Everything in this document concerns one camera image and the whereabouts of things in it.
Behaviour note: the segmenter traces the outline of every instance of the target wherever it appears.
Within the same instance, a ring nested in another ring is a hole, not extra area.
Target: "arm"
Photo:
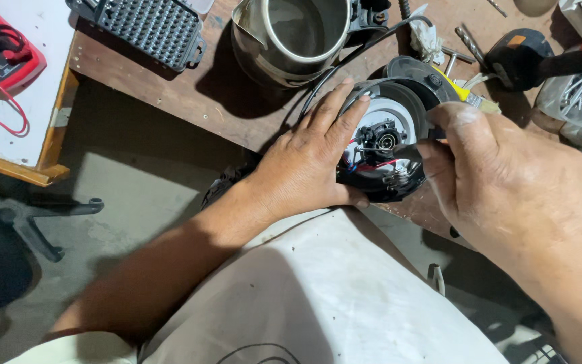
[[[369,97],[361,97],[335,120],[353,86],[345,79],[294,131],[280,136],[253,174],[213,205],[90,285],[47,339],[107,331],[141,343],[208,273],[273,222],[332,205],[369,206],[362,192],[335,182],[335,166],[369,105]]]
[[[582,154],[462,103],[429,116],[449,142],[418,146],[444,216],[545,309],[582,363]]]

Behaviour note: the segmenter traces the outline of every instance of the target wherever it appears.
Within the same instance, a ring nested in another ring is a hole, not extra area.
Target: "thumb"
[[[366,209],[370,206],[370,200],[367,195],[355,187],[336,183],[334,193],[332,205],[354,205],[361,209]]]
[[[455,157],[448,146],[438,141],[420,141],[417,149],[424,158],[424,173],[439,206],[446,216],[457,214],[457,174]]]

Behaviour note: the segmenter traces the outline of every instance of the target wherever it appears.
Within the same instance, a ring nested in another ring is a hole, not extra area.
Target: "white table surface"
[[[0,127],[0,158],[36,166],[60,87],[74,29],[70,9],[63,0],[0,0],[0,15],[18,29],[46,57],[48,66],[24,91],[15,96],[26,112],[30,132],[13,136]],[[0,100],[0,121],[19,130],[21,116]]]

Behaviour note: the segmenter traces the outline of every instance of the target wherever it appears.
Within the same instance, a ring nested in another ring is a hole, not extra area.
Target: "stainless steel kettle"
[[[259,84],[302,86],[332,65],[351,32],[386,30],[387,7],[371,13],[359,0],[242,0],[233,9],[233,50]]]

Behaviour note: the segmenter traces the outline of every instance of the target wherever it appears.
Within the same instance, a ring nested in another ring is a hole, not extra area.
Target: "hand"
[[[420,143],[424,171],[462,236],[521,285],[581,279],[582,154],[463,103],[429,118],[450,146]]]
[[[337,117],[353,88],[350,78],[336,86],[243,181],[274,220],[333,205],[369,206],[365,194],[335,181],[336,165],[370,101],[362,96]]]

